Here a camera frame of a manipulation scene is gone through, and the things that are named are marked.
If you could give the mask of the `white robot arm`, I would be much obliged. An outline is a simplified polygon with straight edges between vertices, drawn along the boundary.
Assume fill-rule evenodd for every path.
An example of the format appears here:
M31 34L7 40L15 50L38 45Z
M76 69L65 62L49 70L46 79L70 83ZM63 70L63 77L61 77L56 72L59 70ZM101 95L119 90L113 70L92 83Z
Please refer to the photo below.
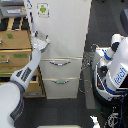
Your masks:
M14 122L19 118L24 109L23 93L41 60L41 52L50 44L49 37L42 40L31 34L34 50L30 55L30 61L20 70L16 70L10 77L10 81L0 85L0 128L15 128Z

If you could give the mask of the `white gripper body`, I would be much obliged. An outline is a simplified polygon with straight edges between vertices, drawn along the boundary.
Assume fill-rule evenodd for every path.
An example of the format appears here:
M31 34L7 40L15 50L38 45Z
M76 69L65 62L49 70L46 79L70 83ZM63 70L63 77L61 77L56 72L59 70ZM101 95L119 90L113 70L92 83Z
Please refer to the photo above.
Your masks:
M38 38L33 38L31 40L31 43L34 49L39 49L40 51L43 51L47 46L47 43L45 41Z

